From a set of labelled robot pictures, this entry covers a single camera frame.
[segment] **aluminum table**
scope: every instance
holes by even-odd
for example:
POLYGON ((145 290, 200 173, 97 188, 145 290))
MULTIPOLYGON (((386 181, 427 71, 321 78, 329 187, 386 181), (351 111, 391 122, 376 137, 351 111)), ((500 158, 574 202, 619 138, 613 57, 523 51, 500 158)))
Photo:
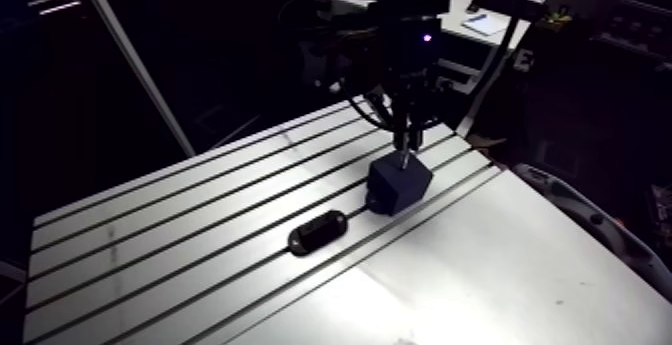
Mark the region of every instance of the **aluminum table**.
POLYGON ((672 305, 439 126, 424 199, 364 205, 391 135, 339 103, 35 220, 29 344, 670 344, 672 305), (305 257, 298 225, 348 232, 305 257))

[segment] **black cube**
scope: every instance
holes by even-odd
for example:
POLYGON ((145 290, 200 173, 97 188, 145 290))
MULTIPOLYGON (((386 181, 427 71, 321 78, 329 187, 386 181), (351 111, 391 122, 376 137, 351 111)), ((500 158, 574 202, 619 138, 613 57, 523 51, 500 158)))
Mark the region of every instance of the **black cube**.
POLYGON ((394 216, 425 195, 434 176, 413 154, 401 169, 401 152, 394 151, 371 163, 367 204, 373 212, 394 216))

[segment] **cable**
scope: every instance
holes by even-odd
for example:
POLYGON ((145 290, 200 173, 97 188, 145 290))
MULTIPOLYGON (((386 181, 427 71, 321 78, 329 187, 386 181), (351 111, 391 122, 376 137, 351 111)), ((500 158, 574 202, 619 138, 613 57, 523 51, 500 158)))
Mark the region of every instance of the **cable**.
MULTIPOLYGON (((525 3, 527 0, 517 0, 516 4, 516 12, 511 16, 511 20, 509 21, 509 25, 506 27, 506 32, 504 32, 504 37, 502 38, 502 42, 500 43, 499 47, 497 48, 497 51, 495 52, 495 56, 493 57, 492 61, 488 65, 488 67, 485 69, 485 72, 483 73, 483 76, 481 76, 481 79, 478 81, 474 89, 470 92, 470 94, 478 94, 480 91, 483 90, 483 88, 488 84, 492 76, 497 72, 499 69, 500 65, 504 61, 504 54, 509 49, 509 43, 511 42, 511 38, 513 37, 513 33, 516 31, 516 28, 518 26, 518 21, 520 21, 520 15, 522 14, 524 8, 525 8, 525 3)), ((355 103, 355 101, 352 100, 352 98, 348 98, 348 102, 350 102, 350 105, 361 115, 367 122, 371 123, 372 125, 381 128, 385 131, 390 131, 390 132, 395 132, 395 130, 392 127, 388 127, 386 125, 381 124, 380 122, 377 122, 373 120, 371 117, 366 115, 364 111, 359 108, 359 106, 355 103)), ((425 131, 428 130, 432 127, 437 126, 439 123, 441 123, 441 119, 437 118, 434 119, 428 123, 425 123, 421 126, 411 126, 407 129, 408 132, 418 132, 418 131, 425 131)))

